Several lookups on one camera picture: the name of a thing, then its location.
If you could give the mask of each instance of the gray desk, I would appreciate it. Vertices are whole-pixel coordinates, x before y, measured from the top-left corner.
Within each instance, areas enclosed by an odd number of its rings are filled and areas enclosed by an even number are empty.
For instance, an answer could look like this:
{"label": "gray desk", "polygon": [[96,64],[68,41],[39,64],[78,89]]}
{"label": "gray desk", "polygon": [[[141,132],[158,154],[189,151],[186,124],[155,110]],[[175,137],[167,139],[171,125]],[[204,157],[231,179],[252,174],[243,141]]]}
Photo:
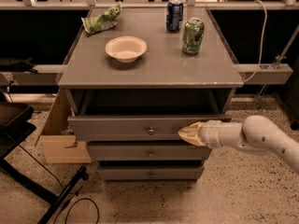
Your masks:
{"label": "gray desk", "polygon": [[[101,14],[95,8],[91,16]],[[206,25],[197,56],[181,51],[183,29],[165,30],[165,8],[124,8],[119,24],[82,33],[59,82],[75,115],[68,122],[89,142],[103,179],[197,179],[210,150],[181,141],[178,129],[197,120],[224,119],[243,85],[203,8],[185,8]],[[144,39],[147,52],[131,64],[105,53],[114,37]]]}

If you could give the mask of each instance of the green can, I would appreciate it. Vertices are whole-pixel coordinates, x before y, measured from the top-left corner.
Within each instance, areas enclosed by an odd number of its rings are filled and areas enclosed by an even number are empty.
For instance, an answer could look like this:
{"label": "green can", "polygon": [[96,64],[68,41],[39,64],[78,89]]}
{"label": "green can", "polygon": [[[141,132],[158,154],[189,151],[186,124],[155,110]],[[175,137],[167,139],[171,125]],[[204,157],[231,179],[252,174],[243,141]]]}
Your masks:
{"label": "green can", "polygon": [[196,55],[204,37],[205,25],[199,18],[187,20],[183,35],[183,51],[189,55]]}

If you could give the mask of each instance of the white cable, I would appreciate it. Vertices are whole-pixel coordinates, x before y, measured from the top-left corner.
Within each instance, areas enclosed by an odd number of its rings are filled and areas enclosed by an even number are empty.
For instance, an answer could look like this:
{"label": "white cable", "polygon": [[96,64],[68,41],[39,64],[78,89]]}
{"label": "white cable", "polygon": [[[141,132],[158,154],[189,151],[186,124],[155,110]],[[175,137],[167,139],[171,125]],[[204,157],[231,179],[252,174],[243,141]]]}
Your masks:
{"label": "white cable", "polygon": [[261,44],[260,44],[260,55],[259,55],[259,62],[255,66],[255,71],[253,72],[253,74],[250,77],[248,77],[247,79],[243,80],[244,83],[247,82],[247,81],[249,81],[250,79],[252,79],[255,76],[255,74],[257,73],[257,71],[259,70],[259,68],[260,68],[260,64],[261,64],[261,60],[262,60],[262,55],[263,55],[264,29],[265,29],[265,25],[266,25],[267,17],[268,17],[268,15],[267,15],[267,9],[265,8],[264,3],[261,0],[254,0],[254,2],[260,4],[263,7],[263,11],[264,11],[263,29],[262,29]]}

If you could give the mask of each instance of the blue can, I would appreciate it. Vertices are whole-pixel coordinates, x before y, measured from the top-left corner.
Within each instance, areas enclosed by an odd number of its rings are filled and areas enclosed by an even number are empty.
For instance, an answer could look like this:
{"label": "blue can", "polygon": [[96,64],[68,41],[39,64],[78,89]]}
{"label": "blue can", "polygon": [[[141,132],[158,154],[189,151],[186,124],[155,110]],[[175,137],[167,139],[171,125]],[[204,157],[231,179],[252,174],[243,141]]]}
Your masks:
{"label": "blue can", "polygon": [[172,0],[167,5],[166,29],[177,33],[183,21],[183,4],[179,0]]}

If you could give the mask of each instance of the cardboard box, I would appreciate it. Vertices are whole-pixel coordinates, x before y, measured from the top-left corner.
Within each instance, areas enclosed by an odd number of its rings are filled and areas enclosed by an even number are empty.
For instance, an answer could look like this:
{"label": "cardboard box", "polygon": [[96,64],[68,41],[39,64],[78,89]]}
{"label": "cardboard box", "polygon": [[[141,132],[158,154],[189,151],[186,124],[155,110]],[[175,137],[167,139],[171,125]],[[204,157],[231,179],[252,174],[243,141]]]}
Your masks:
{"label": "cardboard box", "polygon": [[75,135],[62,135],[62,131],[68,127],[67,117],[71,114],[65,92],[59,90],[39,135],[46,163],[90,163],[92,161],[86,142],[76,142]]}

